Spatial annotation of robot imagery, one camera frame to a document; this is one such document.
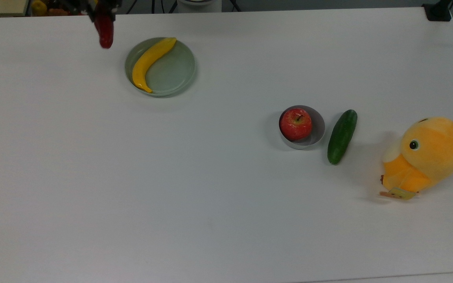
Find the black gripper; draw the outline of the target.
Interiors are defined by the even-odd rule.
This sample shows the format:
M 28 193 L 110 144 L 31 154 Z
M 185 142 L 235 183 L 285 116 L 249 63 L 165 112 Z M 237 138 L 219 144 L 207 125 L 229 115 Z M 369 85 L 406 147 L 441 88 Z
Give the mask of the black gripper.
M 94 22 L 96 14 L 108 14 L 111 21 L 116 20 L 116 12 L 122 6 L 122 0 L 59 0 L 70 11 L 85 12 Z

